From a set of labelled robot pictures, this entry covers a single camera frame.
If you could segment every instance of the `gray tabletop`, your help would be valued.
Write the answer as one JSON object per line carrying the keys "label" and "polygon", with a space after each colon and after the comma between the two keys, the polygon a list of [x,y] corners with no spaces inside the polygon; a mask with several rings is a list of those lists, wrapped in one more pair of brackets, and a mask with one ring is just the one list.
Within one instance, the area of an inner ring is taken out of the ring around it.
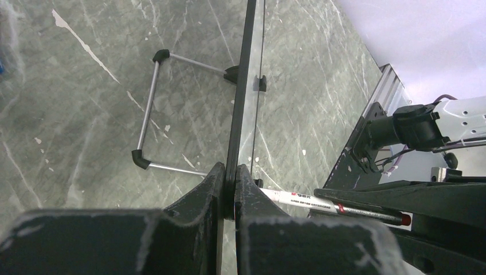
{"label": "gray tabletop", "polygon": [[[238,64],[245,1],[0,2],[0,233],[41,208],[164,208],[201,178],[141,170],[135,149],[159,49]],[[253,175],[269,188],[322,186],[380,74],[336,2],[266,2]],[[235,87],[169,59],[148,158],[188,170],[226,162]],[[283,206],[293,215],[304,215]],[[223,274],[235,274],[225,224]]]}

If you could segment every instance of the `white backdrop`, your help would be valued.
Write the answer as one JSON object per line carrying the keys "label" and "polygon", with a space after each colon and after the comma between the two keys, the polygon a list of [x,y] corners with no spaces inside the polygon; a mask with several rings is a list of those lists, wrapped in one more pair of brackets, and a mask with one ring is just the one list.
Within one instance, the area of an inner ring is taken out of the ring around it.
{"label": "white backdrop", "polygon": [[486,95],[485,0],[339,0],[378,66],[414,104]]}

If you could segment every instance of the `marker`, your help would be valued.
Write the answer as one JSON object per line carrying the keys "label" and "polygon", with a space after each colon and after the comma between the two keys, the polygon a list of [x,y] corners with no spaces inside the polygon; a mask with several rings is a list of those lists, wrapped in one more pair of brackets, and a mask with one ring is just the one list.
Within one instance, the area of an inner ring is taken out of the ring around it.
{"label": "marker", "polygon": [[411,224],[411,217],[399,211],[372,211],[295,192],[275,191],[264,188],[260,188],[260,190],[270,200],[286,205],[294,205],[337,215],[373,218],[389,225],[409,226]]}

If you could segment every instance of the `silver tube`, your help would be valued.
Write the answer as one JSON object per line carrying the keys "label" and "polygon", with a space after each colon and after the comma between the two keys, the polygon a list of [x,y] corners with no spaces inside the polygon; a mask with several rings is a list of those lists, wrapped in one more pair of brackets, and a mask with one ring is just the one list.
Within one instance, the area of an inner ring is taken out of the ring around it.
{"label": "silver tube", "polygon": [[159,74],[160,63],[154,62],[154,75],[152,76],[152,85],[150,85],[150,91],[148,93],[147,107],[145,108],[145,115],[143,116],[142,130],[140,130],[140,138],[138,139],[137,150],[141,150],[143,146],[143,141],[145,139],[145,134],[147,132],[148,118],[150,117],[150,110],[152,109],[152,102],[154,101],[155,86],[157,83],[157,76]]}
{"label": "silver tube", "polygon": [[160,168],[160,169],[165,169],[165,170],[182,172],[182,173],[186,173],[186,174],[192,174],[192,175],[199,175],[199,176],[206,176],[207,175],[207,173],[204,173],[204,172],[179,169],[179,168],[175,168],[175,167],[171,167],[171,166],[165,166],[165,165],[162,165],[162,164],[156,164],[156,163],[153,163],[153,162],[150,163],[148,166],[153,167],[153,168]]}
{"label": "silver tube", "polygon": [[218,68],[215,68],[213,66],[209,66],[209,65],[206,65],[206,64],[203,64],[203,63],[200,63],[200,62],[191,60],[191,59],[186,58],[186,57],[178,56],[177,54],[170,53],[170,57],[174,57],[175,59],[179,59],[179,60],[182,60],[182,61],[186,61],[188,63],[194,64],[194,65],[198,65],[198,66],[204,67],[206,69],[214,70],[214,71],[216,71],[218,73],[222,73],[222,74],[225,74],[226,73],[225,70],[218,69]]}

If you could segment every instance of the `red marker tip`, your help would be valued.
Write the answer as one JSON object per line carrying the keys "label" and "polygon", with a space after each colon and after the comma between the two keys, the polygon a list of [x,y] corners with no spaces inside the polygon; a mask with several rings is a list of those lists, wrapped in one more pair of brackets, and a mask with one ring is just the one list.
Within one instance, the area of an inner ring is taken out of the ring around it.
{"label": "red marker tip", "polygon": [[402,214],[402,225],[409,226],[411,224],[411,217],[407,214]]}

